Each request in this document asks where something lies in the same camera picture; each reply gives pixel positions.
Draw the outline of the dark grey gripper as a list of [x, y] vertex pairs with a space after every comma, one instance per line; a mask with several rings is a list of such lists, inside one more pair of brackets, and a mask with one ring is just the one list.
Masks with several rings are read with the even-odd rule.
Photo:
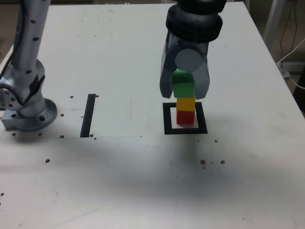
[[210, 85], [207, 64], [208, 48], [209, 43], [189, 42], [167, 32], [161, 60], [160, 92], [162, 97], [171, 97], [172, 74], [177, 67], [193, 76], [196, 99], [206, 97]]

